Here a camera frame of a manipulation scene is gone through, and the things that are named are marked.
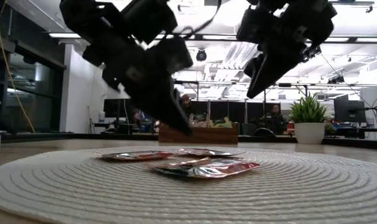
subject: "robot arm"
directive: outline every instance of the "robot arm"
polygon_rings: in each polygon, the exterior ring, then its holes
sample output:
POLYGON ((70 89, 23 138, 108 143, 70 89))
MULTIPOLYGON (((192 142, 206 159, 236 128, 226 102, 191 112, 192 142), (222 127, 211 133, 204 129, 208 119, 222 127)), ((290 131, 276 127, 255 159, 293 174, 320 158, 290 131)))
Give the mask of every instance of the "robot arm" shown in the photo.
MULTIPOLYGON (((253 98, 298 63, 320 52, 319 45, 333 30, 331 18, 336 12, 327 0, 249 3, 256 8, 246 10, 237 39, 258 44, 262 52, 244 71, 252 77, 248 97, 253 98), (289 6, 283 15, 273 15, 286 4, 289 6), (305 45, 306 39, 312 41, 310 47, 305 45)), ((185 39, 180 35, 163 38, 146 50, 136 44, 150 44, 161 32, 172 34, 177 27, 167 0, 133 0, 121 12, 108 2, 61 0, 60 10, 68 28, 90 43, 83 58, 96 66, 105 65, 103 80, 108 86, 119 91, 122 84, 135 106, 172 128, 191 133, 171 78, 193 65, 185 39)))

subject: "wooden box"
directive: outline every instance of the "wooden box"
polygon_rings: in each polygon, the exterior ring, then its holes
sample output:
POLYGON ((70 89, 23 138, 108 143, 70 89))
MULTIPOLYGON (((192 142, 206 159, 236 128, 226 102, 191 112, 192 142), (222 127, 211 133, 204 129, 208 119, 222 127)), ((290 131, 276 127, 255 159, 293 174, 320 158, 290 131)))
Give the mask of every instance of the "wooden box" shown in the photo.
POLYGON ((168 143, 238 144, 238 129, 193 128, 193 134, 186 136, 167 125, 162 125, 159 128, 158 141, 168 143))

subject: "yellow cable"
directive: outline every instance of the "yellow cable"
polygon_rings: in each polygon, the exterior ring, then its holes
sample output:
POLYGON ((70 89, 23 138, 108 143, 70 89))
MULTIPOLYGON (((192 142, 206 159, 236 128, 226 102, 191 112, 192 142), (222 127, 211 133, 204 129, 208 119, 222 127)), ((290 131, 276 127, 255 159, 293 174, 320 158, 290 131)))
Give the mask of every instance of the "yellow cable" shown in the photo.
POLYGON ((14 86, 14 81, 13 81, 12 73, 10 72, 10 68, 9 68, 9 62, 7 62, 6 53, 4 51, 4 46, 3 46, 2 36, 1 36, 1 29, 0 29, 0 43, 1 43, 2 53, 3 53, 4 63, 6 64, 7 73, 9 74, 9 78, 10 78, 10 81, 12 83, 12 86, 13 86, 13 89, 14 89, 14 93, 16 94, 17 101, 19 102, 20 108, 21 108, 22 112, 24 113, 24 116, 26 117, 26 119, 27 119, 27 121, 29 123, 29 126, 31 127, 32 132, 35 133, 35 129, 34 129, 32 123, 31 123, 31 120, 29 119, 29 117, 28 117, 28 115, 27 115, 24 107, 22 106, 19 94, 17 93, 16 87, 14 86))

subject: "round placemat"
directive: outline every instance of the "round placemat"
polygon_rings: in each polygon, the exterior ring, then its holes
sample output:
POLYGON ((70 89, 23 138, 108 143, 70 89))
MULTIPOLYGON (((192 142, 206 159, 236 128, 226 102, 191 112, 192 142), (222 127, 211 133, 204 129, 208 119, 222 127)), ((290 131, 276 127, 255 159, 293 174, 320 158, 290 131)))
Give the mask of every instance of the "round placemat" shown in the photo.
POLYGON ((0 167, 0 209, 50 223, 377 223, 377 164, 321 154, 215 147, 261 166, 225 179, 185 179, 152 162, 58 151, 0 167))

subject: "foil packet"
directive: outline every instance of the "foil packet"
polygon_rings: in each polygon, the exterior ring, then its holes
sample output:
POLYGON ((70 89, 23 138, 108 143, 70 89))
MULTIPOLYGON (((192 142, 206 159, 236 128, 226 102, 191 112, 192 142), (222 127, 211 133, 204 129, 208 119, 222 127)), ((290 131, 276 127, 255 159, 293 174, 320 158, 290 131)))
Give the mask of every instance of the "foil packet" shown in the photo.
POLYGON ((239 153, 230 153, 230 152, 221 152, 210 149, 196 149, 196 148, 185 148, 185 149, 176 149, 175 152, 178 152, 180 155, 188 154, 193 156, 207 156, 207 157, 228 157, 228 156, 237 156, 243 154, 239 153))
POLYGON ((151 169, 163 174, 213 179, 239 174, 258 166, 257 163, 239 159, 211 159, 207 157, 197 161, 161 164, 152 166, 151 169))
POLYGON ((120 161, 146 161, 151 159, 165 159, 176 155, 176 153, 164 151, 120 152, 111 154, 94 152, 94 154, 101 156, 104 159, 116 159, 120 161))

